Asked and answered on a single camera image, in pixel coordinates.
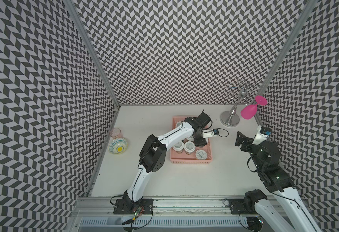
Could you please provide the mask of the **beige label yogurt cup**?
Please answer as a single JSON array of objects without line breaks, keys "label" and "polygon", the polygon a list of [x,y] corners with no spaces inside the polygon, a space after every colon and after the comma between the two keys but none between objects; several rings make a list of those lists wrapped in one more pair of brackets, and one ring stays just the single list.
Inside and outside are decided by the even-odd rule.
[{"label": "beige label yogurt cup", "polygon": [[180,128],[183,127],[183,122],[182,121],[179,121],[179,122],[176,123],[175,128],[178,128],[178,127],[180,127]]}]

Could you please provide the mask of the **clear lid yogurt cup front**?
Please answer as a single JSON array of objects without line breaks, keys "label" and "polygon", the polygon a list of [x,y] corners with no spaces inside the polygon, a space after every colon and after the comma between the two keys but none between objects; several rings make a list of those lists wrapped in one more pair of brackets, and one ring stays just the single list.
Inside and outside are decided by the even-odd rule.
[{"label": "clear lid yogurt cup front", "polygon": [[208,157],[208,154],[207,154],[206,151],[204,151],[204,150],[202,150],[202,149],[199,149],[199,150],[196,151],[195,157],[196,157],[196,159],[198,159],[198,160],[206,160],[207,157]]}]

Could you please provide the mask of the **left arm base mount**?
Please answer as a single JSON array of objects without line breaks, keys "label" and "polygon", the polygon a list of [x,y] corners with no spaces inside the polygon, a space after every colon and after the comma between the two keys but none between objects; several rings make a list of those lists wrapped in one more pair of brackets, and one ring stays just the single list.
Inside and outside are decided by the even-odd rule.
[{"label": "left arm base mount", "polygon": [[125,203],[123,199],[117,199],[113,213],[115,215],[133,215],[137,210],[143,210],[144,215],[150,215],[153,212],[154,199],[144,198],[137,203]]}]

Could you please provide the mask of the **patterned round plate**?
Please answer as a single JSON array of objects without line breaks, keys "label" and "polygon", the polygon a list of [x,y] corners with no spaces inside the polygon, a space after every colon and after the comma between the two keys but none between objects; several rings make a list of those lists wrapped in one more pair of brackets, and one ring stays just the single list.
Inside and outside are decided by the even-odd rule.
[{"label": "patterned round plate", "polygon": [[128,141],[125,138],[116,138],[109,143],[108,150],[111,154],[118,155],[124,153],[128,148]]}]

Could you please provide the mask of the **silver metal cup stand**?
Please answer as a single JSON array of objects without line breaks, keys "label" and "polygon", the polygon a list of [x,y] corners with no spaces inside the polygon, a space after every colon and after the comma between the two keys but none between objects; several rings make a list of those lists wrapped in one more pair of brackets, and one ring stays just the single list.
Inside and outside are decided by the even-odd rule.
[{"label": "silver metal cup stand", "polygon": [[240,87],[229,87],[230,89],[240,89],[237,102],[229,111],[220,114],[220,122],[226,127],[236,127],[240,123],[240,116],[237,114],[237,108],[243,100],[249,95],[249,91],[254,85],[244,82]]}]

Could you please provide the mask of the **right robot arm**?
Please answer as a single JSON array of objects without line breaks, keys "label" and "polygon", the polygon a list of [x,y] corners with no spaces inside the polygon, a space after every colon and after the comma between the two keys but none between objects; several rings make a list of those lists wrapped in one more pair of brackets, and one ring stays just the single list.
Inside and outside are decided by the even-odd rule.
[{"label": "right robot arm", "polygon": [[259,127],[254,138],[237,132],[235,145],[250,155],[261,182],[282,206],[286,220],[259,189],[245,193],[244,208],[259,214],[276,232],[320,232],[321,228],[298,193],[291,177],[280,167],[281,152],[269,141],[270,129]]}]

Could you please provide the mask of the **clear pink glass cup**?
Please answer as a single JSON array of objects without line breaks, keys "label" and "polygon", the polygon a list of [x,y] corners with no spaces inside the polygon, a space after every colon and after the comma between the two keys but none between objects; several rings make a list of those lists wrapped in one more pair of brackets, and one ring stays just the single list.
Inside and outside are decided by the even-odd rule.
[{"label": "clear pink glass cup", "polygon": [[112,139],[122,138],[122,130],[120,128],[113,128],[109,133]]}]

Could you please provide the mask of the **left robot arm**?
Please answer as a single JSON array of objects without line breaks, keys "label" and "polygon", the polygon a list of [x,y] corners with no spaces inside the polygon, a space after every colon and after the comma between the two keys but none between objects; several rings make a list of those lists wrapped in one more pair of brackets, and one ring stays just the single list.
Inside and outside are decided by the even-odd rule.
[{"label": "left robot arm", "polygon": [[148,136],[139,153],[137,175],[130,188],[123,194],[124,205],[132,209],[139,204],[151,174],[164,165],[167,151],[175,144],[192,136],[196,147],[205,146],[207,144],[206,137],[215,136],[212,131],[206,132],[206,126],[211,121],[210,116],[202,112],[197,117],[185,118],[180,126],[161,136]]}]

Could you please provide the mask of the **magenta plastic wine glass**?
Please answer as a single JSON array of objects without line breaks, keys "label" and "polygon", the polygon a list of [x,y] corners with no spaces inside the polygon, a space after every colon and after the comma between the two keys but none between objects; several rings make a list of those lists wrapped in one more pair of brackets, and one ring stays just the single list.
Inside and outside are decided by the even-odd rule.
[{"label": "magenta plastic wine glass", "polygon": [[250,104],[248,106],[246,106],[242,111],[241,111],[241,116],[242,118],[246,119],[246,120],[250,120],[251,118],[253,118],[255,116],[255,114],[257,113],[257,109],[258,106],[265,106],[268,104],[268,101],[265,97],[257,95],[255,97],[255,101],[256,104]]}]

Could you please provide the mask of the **pink plastic basket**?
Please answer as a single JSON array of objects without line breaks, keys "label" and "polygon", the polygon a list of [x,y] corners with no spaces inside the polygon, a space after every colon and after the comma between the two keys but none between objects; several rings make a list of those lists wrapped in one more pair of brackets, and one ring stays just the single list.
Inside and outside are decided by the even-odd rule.
[{"label": "pink plastic basket", "polygon": [[184,140],[182,152],[177,152],[174,147],[170,150],[170,161],[181,164],[209,164],[213,161],[211,141],[206,140],[204,147],[195,147],[189,144],[189,140]]}]

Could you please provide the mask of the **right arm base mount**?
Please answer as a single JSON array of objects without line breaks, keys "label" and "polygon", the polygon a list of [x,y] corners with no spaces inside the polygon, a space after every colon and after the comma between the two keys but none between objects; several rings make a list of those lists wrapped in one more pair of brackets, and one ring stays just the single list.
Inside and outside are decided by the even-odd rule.
[{"label": "right arm base mount", "polygon": [[227,199],[227,207],[230,209],[232,215],[258,215],[256,211],[256,204],[262,203],[262,200],[254,201],[247,199]]}]

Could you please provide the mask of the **yogurt cup edge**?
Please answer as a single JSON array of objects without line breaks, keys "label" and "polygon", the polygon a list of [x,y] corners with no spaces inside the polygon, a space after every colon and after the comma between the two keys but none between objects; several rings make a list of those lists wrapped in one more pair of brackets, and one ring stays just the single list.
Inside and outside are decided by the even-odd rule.
[{"label": "yogurt cup edge", "polygon": [[182,153],[183,150],[184,150],[184,143],[183,143],[183,141],[180,141],[180,142],[176,143],[176,144],[172,147],[172,149],[173,149],[175,152],[177,152],[177,153]]},{"label": "yogurt cup edge", "polygon": [[195,152],[195,144],[192,141],[188,141],[184,144],[184,150],[187,155],[191,155]]}]

